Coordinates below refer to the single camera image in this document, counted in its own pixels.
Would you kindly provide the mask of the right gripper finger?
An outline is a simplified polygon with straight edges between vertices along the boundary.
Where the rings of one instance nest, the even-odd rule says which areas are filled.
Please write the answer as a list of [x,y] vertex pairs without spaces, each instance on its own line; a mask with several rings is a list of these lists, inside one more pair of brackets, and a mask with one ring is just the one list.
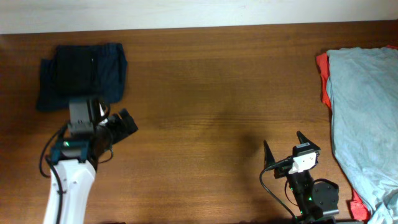
[[263,141],[264,145],[264,169],[270,170],[273,169],[275,164],[274,156],[272,155],[271,149],[266,140]]
[[314,142],[309,140],[301,131],[297,131],[296,135],[299,140],[299,145],[297,146],[297,149],[301,149],[303,147],[306,147],[307,149],[312,149],[314,151],[319,151],[320,147],[317,146]]

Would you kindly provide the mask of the dark green t-shirt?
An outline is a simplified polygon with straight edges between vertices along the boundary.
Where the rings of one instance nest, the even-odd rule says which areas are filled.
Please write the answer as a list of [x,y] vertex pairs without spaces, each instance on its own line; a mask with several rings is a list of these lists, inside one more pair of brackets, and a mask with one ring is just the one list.
[[68,96],[95,94],[98,88],[96,59],[92,46],[58,46],[53,76],[57,93]]

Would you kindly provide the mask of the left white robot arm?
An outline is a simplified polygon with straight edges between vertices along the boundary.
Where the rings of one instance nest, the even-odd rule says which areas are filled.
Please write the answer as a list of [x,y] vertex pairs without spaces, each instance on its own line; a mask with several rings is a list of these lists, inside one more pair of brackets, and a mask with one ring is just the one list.
[[125,109],[99,123],[92,120],[68,123],[60,129],[45,161],[50,168],[50,193],[44,223],[83,223],[86,204],[98,165],[114,156],[113,146],[138,127]]

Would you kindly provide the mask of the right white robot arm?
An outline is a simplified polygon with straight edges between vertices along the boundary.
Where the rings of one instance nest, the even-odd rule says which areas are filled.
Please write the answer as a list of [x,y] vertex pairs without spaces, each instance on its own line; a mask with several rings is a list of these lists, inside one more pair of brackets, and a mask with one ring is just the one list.
[[[300,131],[296,135],[299,144],[292,148],[290,156],[281,161],[274,159],[267,141],[263,142],[264,168],[259,181],[267,193],[291,214],[293,223],[336,223],[340,188],[328,179],[313,179],[310,170],[318,165],[321,149]],[[292,191],[300,210],[299,216],[265,185],[263,175],[268,171],[274,172],[275,179],[286,178],[285,186]]]

